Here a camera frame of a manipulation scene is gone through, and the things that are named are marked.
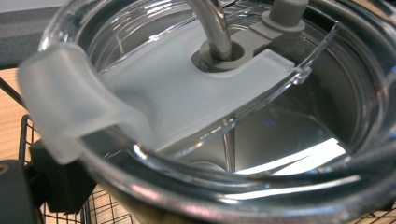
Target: wire rack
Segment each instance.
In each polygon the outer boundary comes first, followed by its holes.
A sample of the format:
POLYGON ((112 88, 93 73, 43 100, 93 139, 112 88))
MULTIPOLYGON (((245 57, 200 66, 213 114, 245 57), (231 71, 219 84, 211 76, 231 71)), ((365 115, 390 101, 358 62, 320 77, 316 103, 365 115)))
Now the wire rack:
MULTIPOLYGON (((29 116, 25 115, 21 122, 21 141, 20 141, 20 160, 29 162, 30 155, 28 148, 34 141, 38 140, 39 134, 35 129, 33 122, 29 116)), ((41 208, 44 224, 131 224, 134 222, 131 215, 104 189, 100 186, 96 187, 88 201, 84 204, 78 215, 63 215, 59 213, 51 213, 44 204, 41 208)), ((360 218, 352 220, 348 224, 390 224, 396 223, 396 204, 390 211, 377 211, 366 214, 360 218)))
MULTIPOLYGON (((30 120, 30 117, 28 115, 23 116, 21 120, 20 161, 24 161, 25 163, 30 161, 30 154, 27 148, 39 138, 40 135, 35 129, 35 125, 30 120)), ((90 198, 85 202, 77 215, 51 213, 45 203, 41 206, 40 213, 42 215, 42 223, 44 224, 136 223, 133 221, 131 215, 100 186, 94 189, 90 198)))

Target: black wire mesh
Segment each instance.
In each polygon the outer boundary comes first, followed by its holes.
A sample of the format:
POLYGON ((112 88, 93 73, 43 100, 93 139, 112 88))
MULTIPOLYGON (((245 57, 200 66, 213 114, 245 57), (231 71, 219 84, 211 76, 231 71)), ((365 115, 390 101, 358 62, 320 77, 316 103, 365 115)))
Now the black wire mesh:
MULTIPOLYGON (((35 129, 35 125, 30 117, 28 115, 23 116, 21 120, 20 161, 24 161, 25 164, 30 161, 29 150, 26 149, 39 138, 40 135, 35 129)), ((40 207, 40 213, 43 224, 133 223, 131 215, 101 187, 96 187, 89 200, 77 215, 51 213, 45 203, 40 207)))

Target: wooden surface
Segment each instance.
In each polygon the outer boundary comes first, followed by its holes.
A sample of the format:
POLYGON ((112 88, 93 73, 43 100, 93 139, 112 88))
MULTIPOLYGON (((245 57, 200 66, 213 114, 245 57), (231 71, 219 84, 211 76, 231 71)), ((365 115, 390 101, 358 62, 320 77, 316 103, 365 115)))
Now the wooden surface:
MULTIPOLYGON (((0 70, 0 77, 18 89, 16 69, 0 70)), ((21 117, 26 113, 22 106, 0 90, 0 160, 18 158, 21 117)))

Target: wire basket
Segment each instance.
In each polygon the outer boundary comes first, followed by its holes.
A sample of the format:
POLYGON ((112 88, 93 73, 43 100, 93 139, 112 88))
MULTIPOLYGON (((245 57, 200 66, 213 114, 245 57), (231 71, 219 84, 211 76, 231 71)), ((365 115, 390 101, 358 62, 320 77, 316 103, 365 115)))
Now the wire basket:
MULTIPOLYGON (((30 117, 28 115, 23 116, 21 120, 20 161, 24 161, 25 164, 30 161, 29 150, 26 149, 39 138, 40 135, 30 117)), ((94 189, 88 201, 76 215, 51 213, 45 203, 40 207, 40 213, 42 215, 41 222, 44 224, 134 223, 131 215, 100 186, 94 189)))

